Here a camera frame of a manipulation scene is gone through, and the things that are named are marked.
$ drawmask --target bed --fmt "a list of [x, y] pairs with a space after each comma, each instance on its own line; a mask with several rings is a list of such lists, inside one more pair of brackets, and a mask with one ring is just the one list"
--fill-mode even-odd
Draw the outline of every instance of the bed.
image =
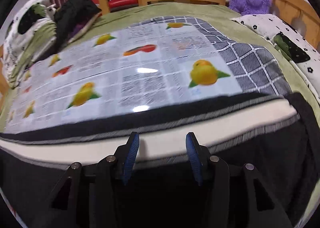
[[[194, 17], [199, 19], [199, 21], [196, 20], [198, 25], [205, 24], [207, 22], [212, 25], [217, 32], [221, 32], [221, 36], [226, 36], [228, 39], [235, 40], [239, 43], [263, 46], [268, 49], [278, 62], [279, 67], [291, 90], [298, 91], [303, 95], [303, 97], [312, 106], [318, 124], [320, 123], [319, 105], [302, 78], [296, 73], [290, 63], [288, 63], [288, 61], [278, 51], [276, 51], [270, 43], [266, 42], [251, 30], [230, 20], [231, 18], [240, 15], [234, 11], [231, 11], [225, 6], [226, 0], [195, 0], [218, 3], [219, 5], [195, 5], [186, 3], [156, 3], [147, 5], [147, 3], [151, 1], [158, 0], [139, 0], [139, 7], [110, 13], [106, 16], [98, 18], [90, 31], [81, 39], [68, 46], [68, 48], [77, 46], [95, 36], [113, 32], [133, 24], [139, 24], [148, 19], [157, 18], [164, 22], [168, 22], [167, 20], [171, 21], [172, 19], [174, 21], [180, 19], [188, 22], [188, 19]], [[305, 21], [311, 21], [307, 24], [308, 30], [306, 38], [308, 39], [308, 37], [310, 37], [309, 41], [313, 41], [313, 44], [315, 45], [316, 40], [319, 37], [317, 35], [317, 37], [314, 38], [314, 34], [312, 33], [313, 30], [318, 32], [318, 28], [316, 28], [316, 26], [319, 27], [319, 18], [316, 16], [315, 11], [310, 8], [307, 3], [302, 2], [303, 0], [292, 0], [292, 5], [281, 4], [285, 3], [284, 1], [285, 0], [275, 0], [278, 5], [282, 5], [280, 12], [284, 15], [285, 19], [288, 18], [287, 10], [293, 9], [292, 6], [294, 6], [294, 9], [302, 14], [302, 17], [305, 19]], [[108, 0], [99, 0], [99, 7], [102, 9], [103, 14], [109, 13]], [[16, 95], [16, 91], [17, 90], [9, 90], [6, 95], [7, 98], [4, 101], [4, 106], [0, 116], [0, 124], [2, 129], [4, 128], [6, 118], [9, 114], [11, 106], [10, 100]], [[118, 140], [114, 140], [114, 144], [111, 143], [111, 147], [108, 148], [106, 146], [109, 146], [110, 143], [108, 144], [107, 142], [93, 142], [90, 144], [71, 143], [68, 145], [61, 145], [64, 146], [64, 152], [60, 154], [53, 153], [53, 151], [56, 149], [59, 150], [57, 145], [24, 146], [17, 143], [0, 141], [0, 146], [3, 150], [13, 152], [15, 156], [18, 155], [20, 159], [23, 159], [26, 162], [32, 162], [33, 164], [38, 164], [38, 166], [41, 166], [42, 164], [43, 166], [65, 169], [67, 165], [75, 161], [81, 161], [82, 164], [96, 163], [97, 159], [103, 157], [106, 150], [112, 150], [115, 148], [116, 144], [119, 143], [119, 138], [117, 139]], [[95, 152], [88, 155], [86, 153], [88, 149], [91, 149]], [[318, 198], [318, 193], [315, 191], [315, 195], [313, 195], [312, 200], [317, 201]], [[308, 210], [306, 211], [305, 218], [302, 218], [297, 225], [301, 225], [306, 222], [308, 216], [310, 215], [310, 211], [314, 210], [314, 205], [316, 205], [316, 203], [311, 201]]]

